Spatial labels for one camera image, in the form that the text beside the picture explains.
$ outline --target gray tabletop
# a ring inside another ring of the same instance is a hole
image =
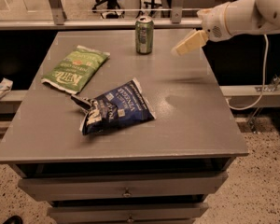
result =
[[[247,154],[233,115],[200,49],[170,50],[189,30],[155,30],[149,55],[134,31],[59,32],[0,145],[0,163],[236,157]],[[96,97],[136,77],[157,119],[83,136],[83,113],[70,95],[41,84],[77,45],[111,53],[81,96]]]

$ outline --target green chip bag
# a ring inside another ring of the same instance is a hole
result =
[[[77,94],[109,56],[107,52],[77,46],[53,70],[42,76],[41,82],[47,82],[61,91]]]

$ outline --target green can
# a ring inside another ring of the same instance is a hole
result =
[[[149,54],[153,45],[153,20],[149,16],[141,16],[135,25],[136,51]]]

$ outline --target black object on floor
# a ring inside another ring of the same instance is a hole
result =
[[[12,216],[3,224],[22,224],[22,219],[19,216]]]

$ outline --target white cable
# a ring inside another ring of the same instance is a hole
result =
[[[262,68],[262,87],[261,87],[261,93],[259,95],[259,98],[257,99],[256,102],[254,102],[252,105],[248,105],[246,107],[242,107],[242,108],[237,108],[237,107],[233,107],[231,106],[230,104],[228,104],[228,106],[231,108],[231,109],[234,109],[234,110],[246,110],[248,108],[251,108],[253,107],[254,105],[256,105],[260,99],[262,98],[263,96],[263,92],[264,92],[264,86],[265,86],[265,73],[266,73],[266,66],[267,66],[267,56],[268,56],[268,49],[269,49],[269,41],[268,41],[268,37],[266,35],[264,35],[264,39],[265,39],[265,51],[264,51],[264,57],[263,57],[263,68]]]

